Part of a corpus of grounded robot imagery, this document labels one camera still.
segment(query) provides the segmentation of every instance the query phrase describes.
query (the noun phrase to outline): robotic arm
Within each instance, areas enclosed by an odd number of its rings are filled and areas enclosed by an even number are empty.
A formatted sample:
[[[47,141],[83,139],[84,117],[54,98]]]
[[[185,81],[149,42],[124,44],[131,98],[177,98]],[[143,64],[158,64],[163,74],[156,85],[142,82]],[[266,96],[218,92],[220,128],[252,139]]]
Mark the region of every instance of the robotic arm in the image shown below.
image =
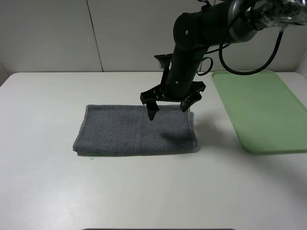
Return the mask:
[[[159,111],[156,101],[181,102],[183,112],[201,99],[200,92],[206,88],[202,81],[193,81],[205,54],[219,51],[223,67],[234,74],[250,75],[264,70],[274,59],[283,35],[289,25],[307,24],[305,0],[225,0],[211,6],[207,0],[200,12],[183,13],[174,25],[176,43],[173,54],[154,56],[164,69],[161,83],[141,93],[141,102],[146,104],[148,117],[154,119]],[[279,27],[275,49],[261,68],[250,72],[238,72],[229,68],[223,60],[223,48],[230,44],[247,42],[264,28]],[[207,52],[209,47],[219,49]]]

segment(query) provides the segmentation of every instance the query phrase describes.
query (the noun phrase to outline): white tabletop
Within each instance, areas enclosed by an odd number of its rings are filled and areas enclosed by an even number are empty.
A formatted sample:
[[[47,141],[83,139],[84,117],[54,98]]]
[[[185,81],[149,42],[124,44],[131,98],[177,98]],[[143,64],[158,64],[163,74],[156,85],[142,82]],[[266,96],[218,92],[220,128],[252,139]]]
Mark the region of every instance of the white tabletop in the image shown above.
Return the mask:
[[[307,105],[307,80],[278,73]],[[141,104],[161,73],[18,73],[0,87],[0,229],[306,230],[307,154],[251,157],[211,80],[191,107],[201,151],[80,157],[87,104]]]

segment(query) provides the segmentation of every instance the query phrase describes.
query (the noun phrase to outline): towel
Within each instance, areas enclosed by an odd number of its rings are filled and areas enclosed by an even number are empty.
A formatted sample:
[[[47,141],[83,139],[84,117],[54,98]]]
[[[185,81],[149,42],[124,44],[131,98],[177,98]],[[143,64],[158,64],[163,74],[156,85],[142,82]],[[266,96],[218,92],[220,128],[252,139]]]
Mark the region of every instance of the towel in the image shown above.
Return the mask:
[[[159,106],[153,121],[142,105],[88,105],[73,150],[80,156],[191,153],[197,147],[190,110]]]

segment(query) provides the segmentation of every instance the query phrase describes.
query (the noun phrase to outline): white table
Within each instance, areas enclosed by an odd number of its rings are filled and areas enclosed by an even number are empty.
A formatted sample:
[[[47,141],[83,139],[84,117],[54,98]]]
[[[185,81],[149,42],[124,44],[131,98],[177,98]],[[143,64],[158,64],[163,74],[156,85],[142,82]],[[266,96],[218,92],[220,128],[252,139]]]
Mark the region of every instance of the white table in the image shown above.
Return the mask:
[[[211,80],[194,104],[201,151],[90,158],[87,104],[141,104],[162,73],[18,73],[0,87],[0,229],[306,230],[307,154],[244,154]],[[307,105],[307,80],[278,73]]]

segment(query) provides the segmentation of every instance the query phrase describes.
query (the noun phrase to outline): folded towel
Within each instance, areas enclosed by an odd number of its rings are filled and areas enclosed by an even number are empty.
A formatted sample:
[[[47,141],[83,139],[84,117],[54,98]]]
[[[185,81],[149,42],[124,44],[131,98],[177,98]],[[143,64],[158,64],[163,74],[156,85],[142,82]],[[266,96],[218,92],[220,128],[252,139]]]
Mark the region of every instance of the folded towel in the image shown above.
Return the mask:
[[[81,156],[144,156],[193,152],[191,112],[159,106],[153,121],[142,105],[88,105],[73,150]]]

